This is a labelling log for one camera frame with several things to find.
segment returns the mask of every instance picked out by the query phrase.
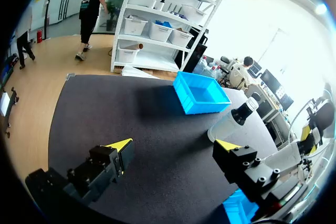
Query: black pants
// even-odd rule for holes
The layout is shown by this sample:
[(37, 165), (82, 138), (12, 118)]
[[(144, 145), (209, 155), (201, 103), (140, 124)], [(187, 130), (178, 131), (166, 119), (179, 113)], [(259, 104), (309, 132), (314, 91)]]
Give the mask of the black pants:
[(17, 50), (19, 52), (20, 65), (25, 65), (25, 58), (23, 56), (23, 48), (25, 48), (26, 52), (29, 54), (29, 57), (33, 58), (34, 54), (30, 49), (28, 42), (28, 32), (25, 32), (16, 40)]
[(96, 26), (97, 16), (82, 16), (80, 19), (81, 42), (87, 44)]

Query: red fire extinguisher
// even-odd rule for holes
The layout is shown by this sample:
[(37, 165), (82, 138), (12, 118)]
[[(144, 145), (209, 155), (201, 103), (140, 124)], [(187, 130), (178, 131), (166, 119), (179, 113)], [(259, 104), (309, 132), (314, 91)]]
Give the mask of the red fire extinguisher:
[(37, 38), (37, 43), (42, 42), (42, 30), (37, 30), (36, 38)]

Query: wooden floor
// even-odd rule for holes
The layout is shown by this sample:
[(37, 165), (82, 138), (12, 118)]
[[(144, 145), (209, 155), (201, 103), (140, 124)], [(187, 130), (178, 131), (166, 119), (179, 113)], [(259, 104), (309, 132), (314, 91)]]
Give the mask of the wooden floor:
[[(26, 68), (14, 72), (5, 90), (11, 94), (14, 87), (20, 100), (13, 106), (9, 122), (10, 138), (5, 137), (7, 149), (19, 178), (38, 168), (48, 169), (49, 130), (55, 106), (68, 73), (116, 74), (110, 72), (111, 57), (108, 51), (113, 35), (92, 35), (93, 48), (86, 52), (87, 60), (74, 57), (79, 36), (58, 37), (33, 46), (34, 62), (26, 59)], [(174, 80), (176, 73), (148, 70), (162, 79)]]

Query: black work surface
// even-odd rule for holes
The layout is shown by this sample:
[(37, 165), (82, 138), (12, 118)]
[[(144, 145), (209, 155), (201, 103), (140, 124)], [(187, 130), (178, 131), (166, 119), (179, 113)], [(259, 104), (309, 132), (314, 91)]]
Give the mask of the black work surface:
[[(221, 203), (236, 189), (212, 158), (206, 130), (246, 96), (225, 89), (222, 113), (185, 115), (171, 81), (75, 76), (66, 81), (49, 136), (49, 166), (62, 175), (85, 161), (95, 145), (133, 138), (135, 157), (118, 184), (90, 207), (131, 223), (223, 223)], [(250, 145), (259, 157), (276, 151), (254, 112), (229, 142)]]

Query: seated person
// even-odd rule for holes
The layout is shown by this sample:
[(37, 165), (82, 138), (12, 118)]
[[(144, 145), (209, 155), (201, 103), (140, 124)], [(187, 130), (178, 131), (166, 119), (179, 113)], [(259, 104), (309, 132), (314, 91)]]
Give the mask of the seated person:
[(247, 56), (244, 59), (244, 63), (235, 63), (233, 68), (237, 69), (240, 75), (244, 78), (244, 86), (247, 88), (249, 85), (257, 85), (255, 79), (247, 72), (247, 70), (253, 65), (254, 61), (251, 57)]

